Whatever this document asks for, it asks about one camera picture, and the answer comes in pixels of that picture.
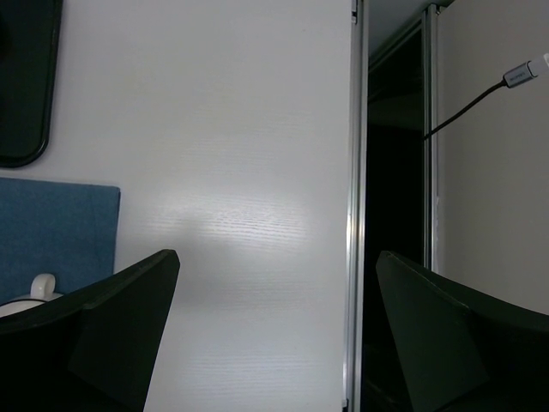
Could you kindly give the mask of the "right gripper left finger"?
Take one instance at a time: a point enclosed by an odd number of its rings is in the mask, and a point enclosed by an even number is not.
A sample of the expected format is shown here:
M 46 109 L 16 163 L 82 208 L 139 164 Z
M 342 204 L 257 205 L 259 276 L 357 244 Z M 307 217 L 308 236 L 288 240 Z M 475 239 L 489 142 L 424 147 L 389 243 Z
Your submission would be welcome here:
M 1 319 L 3 411 L 142 411 L 179 272 L 162 250 Z

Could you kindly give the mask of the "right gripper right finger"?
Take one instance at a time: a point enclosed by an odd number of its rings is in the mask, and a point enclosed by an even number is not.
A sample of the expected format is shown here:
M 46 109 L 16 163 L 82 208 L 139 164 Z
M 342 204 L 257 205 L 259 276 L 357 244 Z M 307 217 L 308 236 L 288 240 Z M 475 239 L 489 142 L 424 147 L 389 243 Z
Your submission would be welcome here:
M 392 251 L 377 279 L 415 411 L 546 411 L 548 317 Z

